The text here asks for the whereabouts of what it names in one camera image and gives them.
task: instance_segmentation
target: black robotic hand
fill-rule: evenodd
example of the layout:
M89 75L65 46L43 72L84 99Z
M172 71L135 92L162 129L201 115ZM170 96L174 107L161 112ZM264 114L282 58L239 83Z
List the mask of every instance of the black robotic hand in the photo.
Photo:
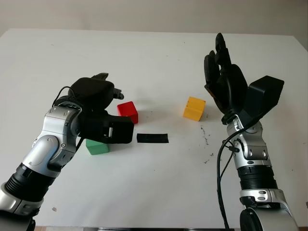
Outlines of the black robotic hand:
M134 124L129 117L112 116L106 107L113 99L124 99L121 90L112 82L106 81L107 73L92 78L80 78L71 87L68 95L57 99L54 105L81 108L78 115L82 139L102 143L130 143Z
M256 123L277 105L284 81L264 76L248 87L240 68L231 64L221 33L216 36L216 52L211 51L204 59L205 89L224 114L222 123L226 125L234 115L244 127Z

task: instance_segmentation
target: silver robot arm segment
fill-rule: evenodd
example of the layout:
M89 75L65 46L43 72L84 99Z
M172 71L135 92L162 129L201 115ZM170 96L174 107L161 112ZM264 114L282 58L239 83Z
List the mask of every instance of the silver robot arm segment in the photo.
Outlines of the silver robot arm segment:
M11 178L1 185L0 211L35 216L48 187L76 152L80 109L61 106L45 115L41 134Z
M242 128L239 118L235 117L228 124L228 135ZM298 231L284 193L274 179L262 131L261 123L257 122L232 139L233 145L240 150L233 158L241 179L240 201L246 208L241 213L241 228L244 231Z

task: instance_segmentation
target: green cube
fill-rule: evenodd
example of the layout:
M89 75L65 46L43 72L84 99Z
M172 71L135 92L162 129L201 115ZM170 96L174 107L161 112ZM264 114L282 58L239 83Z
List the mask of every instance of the green cube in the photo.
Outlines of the green cube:
M97 155L109 152L109 144L107 143L100 143L86 139L86 147L91 155Z

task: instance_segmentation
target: yellow cube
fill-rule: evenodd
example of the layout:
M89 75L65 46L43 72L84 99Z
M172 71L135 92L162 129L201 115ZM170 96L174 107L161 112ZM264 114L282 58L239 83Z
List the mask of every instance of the yellow cube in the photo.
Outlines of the yellow cube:
M205 101L194 97L189 97L184 110L184 117L199 121L203 114Z

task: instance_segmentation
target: red cube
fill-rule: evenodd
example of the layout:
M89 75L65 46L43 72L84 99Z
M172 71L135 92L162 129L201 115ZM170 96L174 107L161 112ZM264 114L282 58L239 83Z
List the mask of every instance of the red cube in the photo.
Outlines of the red cube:
M134 124L138 123L138 112L132 101L117 106L119 116L129 116Z

